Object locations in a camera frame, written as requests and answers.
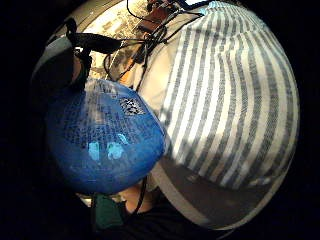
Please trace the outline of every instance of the green object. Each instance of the green object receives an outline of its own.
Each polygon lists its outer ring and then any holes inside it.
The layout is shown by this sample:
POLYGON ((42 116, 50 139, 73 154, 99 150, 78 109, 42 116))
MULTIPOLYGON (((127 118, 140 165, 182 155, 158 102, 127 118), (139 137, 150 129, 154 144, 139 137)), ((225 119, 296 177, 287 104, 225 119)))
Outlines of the green object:
POLYGON ((123 220, 117 203, 104 194, 94 194, 92 217, 93 228, 96 232, 109 227, 123 225, 123 220))

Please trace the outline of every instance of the dark background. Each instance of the dark background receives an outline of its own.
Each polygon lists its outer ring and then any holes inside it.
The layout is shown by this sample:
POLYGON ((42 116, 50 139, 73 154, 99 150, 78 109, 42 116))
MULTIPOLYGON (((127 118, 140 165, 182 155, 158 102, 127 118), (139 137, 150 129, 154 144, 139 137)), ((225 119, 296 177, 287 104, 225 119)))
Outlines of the dark background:
MULTIPOLYGON (((84 205, 67 190, 57 191, 43 182, 27 148, 32 69, 48 37, 82 2, 0 3, 0 239, 91 239, 90 216, 84 205)), ((254 220, 229 239, 317 239, 318 9, 311 1, 242 2, 269 25, 286 51, 297 80, 301 124, 295 159, 280 190, 254 220)))

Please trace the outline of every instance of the black strap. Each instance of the black strap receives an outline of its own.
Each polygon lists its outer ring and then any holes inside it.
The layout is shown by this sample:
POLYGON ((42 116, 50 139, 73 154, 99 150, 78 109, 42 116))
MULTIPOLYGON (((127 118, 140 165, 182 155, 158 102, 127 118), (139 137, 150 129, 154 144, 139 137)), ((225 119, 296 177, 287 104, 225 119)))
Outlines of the black strap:
POLYGON ((121 46, 121 41, 94 33, 77 33, 77 23, 73 18, 65 21, 67 32, 66 36, 72 43, 73 47, 82 47, 91 50, 110 54, 121 46))
POLYGON ((113 53, 121 46, 120 40, 94 33, 75 33, 70 41, 75 47, 82 47, 104 54, 113 53))

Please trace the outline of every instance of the hand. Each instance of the hand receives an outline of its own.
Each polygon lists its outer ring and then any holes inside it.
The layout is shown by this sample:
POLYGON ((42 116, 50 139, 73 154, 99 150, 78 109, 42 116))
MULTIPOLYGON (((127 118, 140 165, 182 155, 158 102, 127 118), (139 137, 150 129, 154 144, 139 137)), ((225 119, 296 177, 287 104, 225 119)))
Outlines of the hand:
MULTIPOLYGON (((136 184, 123 190, 122 192, 119 192, 119 195, 126 199, 126 209, 130 214, 133 213, 138 205, 140 193, 141 187, 139 186, 139 184, 136 184)), ((154 202, 155 195, 152 192, 146 191, 138 213, 143 213, 151 210, 154 206, 154 202)))

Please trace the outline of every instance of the gray and white striped shirt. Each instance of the gray and white striped shirt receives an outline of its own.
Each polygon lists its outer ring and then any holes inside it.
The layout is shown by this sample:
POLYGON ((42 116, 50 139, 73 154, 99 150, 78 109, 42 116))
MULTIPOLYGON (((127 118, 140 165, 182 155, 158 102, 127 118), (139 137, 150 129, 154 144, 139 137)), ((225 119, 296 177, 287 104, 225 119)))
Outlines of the gray and white striped shirt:
POLYGON ((181 32, 159 114, 166 154, 222 187, 268 184, 296 145, 293 71, 253 12, 217 1, 205 12, 181 32))

